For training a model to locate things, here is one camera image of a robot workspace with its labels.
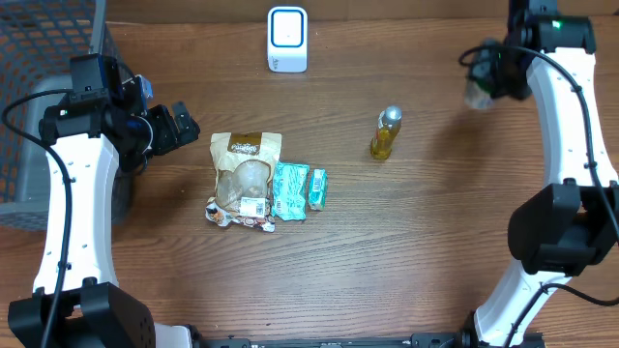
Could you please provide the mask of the brown snack bag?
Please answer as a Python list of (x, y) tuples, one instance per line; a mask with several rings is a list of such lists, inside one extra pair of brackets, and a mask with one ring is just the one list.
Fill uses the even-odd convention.
[(215, 195), (205, 217), (219, 227), (238, 224), (272, 233), (272, 182), (282, 135), (273, 132), (219, 132), (211, 136)]

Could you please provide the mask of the dark grey mesh plastic basket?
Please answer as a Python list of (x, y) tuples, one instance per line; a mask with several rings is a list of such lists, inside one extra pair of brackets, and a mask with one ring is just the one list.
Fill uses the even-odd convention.
[[(104, 0), (4, 1), (1, 4), (1, 104), (72, 85), (70, 61), (90, 53), (122, 58), (106, 24)], [(1, 224), (47, 227), (45, 152), (1, 129)]]

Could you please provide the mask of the teal tissue packet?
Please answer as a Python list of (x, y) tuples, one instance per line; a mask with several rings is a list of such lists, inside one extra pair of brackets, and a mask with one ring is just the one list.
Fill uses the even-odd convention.
[(307, 164), (279, 161), (273, 187), (272, 216), (284, 221), (306, 219), (306, 184), (310, 167)]

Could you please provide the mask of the green lid white jar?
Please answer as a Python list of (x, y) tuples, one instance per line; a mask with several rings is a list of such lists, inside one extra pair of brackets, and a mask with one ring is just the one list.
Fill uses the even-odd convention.
[(494, 105), (490, 93), (473, 80), (468, 80), (466, 83), (464, 101), (470, 108), (477, 110), (491, 109)]

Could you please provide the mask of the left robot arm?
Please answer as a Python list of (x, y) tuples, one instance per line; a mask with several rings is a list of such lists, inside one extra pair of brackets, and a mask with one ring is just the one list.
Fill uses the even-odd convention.
[(147, 80), (113, 57), (74, 57), (70, 74), (33, 137), (49, 166), (44, 256), (9, 327), (26, 347), (196, 347), (194, 327), (156, 323), (119, 287), (111, 226), (117, 175), (194, 142), (199, 126), (182, 103), (149, 106)]

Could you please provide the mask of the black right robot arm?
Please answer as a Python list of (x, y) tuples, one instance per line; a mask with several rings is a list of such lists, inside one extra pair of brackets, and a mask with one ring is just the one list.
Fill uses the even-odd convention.
[(462, 329), (441, 336), (444, 346), (542, 346), (527, 329), (544, 304), (617, 245), (618, 174), (599, 120), (596, 50), (588, 17), (561, 14), (553, 1), (513, 0), (504, 40), (460, 55), (470, 107), (535, 100), (545, 169), (543, 188), (510, 217), (508, 269)]

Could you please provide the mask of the green white tissue pack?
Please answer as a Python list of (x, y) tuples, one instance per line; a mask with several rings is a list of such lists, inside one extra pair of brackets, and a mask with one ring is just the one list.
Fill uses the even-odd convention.
[(323, 211), (326, 206), (328, 176), (325, 169), (316, 168), (312, 172), (309, 183), (308, 203), (315, 211)]

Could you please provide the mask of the white barcode scanner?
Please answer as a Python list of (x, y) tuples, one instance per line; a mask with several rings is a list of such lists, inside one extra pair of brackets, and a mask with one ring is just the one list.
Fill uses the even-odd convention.
[(307, 12), (301, 7), (275, 6), (267, 19), (269, 69), (274, 73), (304, 73), (308, 67)]

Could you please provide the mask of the yellow liquid bottle grey cap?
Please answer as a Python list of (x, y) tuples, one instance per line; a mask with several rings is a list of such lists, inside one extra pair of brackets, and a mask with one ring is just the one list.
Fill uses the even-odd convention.
[(377, 128), (370, 142), (370, 153), (377, 160), (386, 160), (401, 129), (402, 111), (390, 105), (378, 116)]

